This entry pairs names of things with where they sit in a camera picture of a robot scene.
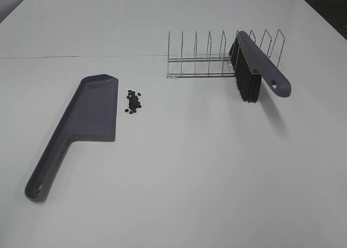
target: hand brush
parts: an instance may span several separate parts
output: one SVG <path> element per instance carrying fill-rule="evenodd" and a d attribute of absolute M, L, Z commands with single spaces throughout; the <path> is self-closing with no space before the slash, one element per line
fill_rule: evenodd
<path fill-rule="evenodd" d="M 248 34 L 240 31 L 236 35 L 229 55 L 235 71 L 237 88 L 244 101 L 257 102 L 261 78 L 278 96 L 289 97 L 291 84 L 271 60 L 252 41 Z"/>

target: wire rack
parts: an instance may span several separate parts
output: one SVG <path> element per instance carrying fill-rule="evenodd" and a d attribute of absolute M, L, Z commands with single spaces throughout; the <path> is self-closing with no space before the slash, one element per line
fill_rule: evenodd
<path fill-rule="evenodd" d="M 235 39 L 237 38 L 239 31 L 236 31 Z M 261 42 L 258 47 L 266 54 L 271 60 L 275 45 L 277 44 L 279 35 L 282 37 L 282 44 L 280 47 L 280 53 L 278 56 L 277 67 L 280 63 L 282 56 L 284 43 L 286 37 L 280 29 L 277 30 L 276 37 L 273 41 L 272 36 L 267 29 L 262 34 Z M 250 30 L 249 36 L 256 43 L 256 37 L 253 30 Z M 180 55 L 176 57 L 170 56 L 170 31 L 168 38 L 168 70 L 167 78 L 184 78 L 184 77 L 234 77 L 235 73 L 230 63 L 229 51 L 227 51 L 227 38 L 225 32 L 222 32 L 219 52 L 213 54 L 212 49 L 212 35 L 211 31 L 208 32 L 206 53 L 203 55 L 198 54 L 198 34 L 195 32 L 194 48 L 192 57 L 183 57 L 183 31 L 181 33 L 181 50 Z"/>

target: black bristles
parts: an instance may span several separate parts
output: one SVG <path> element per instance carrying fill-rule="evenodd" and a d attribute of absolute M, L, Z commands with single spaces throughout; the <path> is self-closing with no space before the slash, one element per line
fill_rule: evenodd
<path fill-rule="evenodd" d="M 255 103 L 259 96 L 261 75 L 252 75 L 250 73 L 242 49 L 239 49 L 239 47 L 239 41 L 236 38 L 229 52 L 235 70 L 237 88 L 244 101 Z"/>

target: gray dustpan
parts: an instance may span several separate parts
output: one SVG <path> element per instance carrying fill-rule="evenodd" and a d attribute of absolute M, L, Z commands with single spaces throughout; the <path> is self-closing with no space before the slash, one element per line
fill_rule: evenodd
<path fill-rule="evenodd" d="M 115 140 L 117 96 L 115 77 L 96 75 L 81 81 L 25 187 L 30 200 L 46 199 L 72 142 Z"/>

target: dustpan handle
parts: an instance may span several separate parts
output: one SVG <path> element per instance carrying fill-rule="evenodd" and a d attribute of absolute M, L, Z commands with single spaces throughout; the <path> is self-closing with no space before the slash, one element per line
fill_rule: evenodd
<path fill-rule="evenodd" d="M 43 201 L 49 193 L 63 157 L 72 142 L 64 139 L 62 135 L 58 126 L 25 187 L 25 195 L 31 201 Z"/>
<path fill-rule="evenodd" d="M 237 34 L 237 39 L 248 68 L 252 74 L 260 74 L 270 89 L 278 96 L 289 97 L 291 84 L 271 60 L 261 51 L 245 31 Z"/>

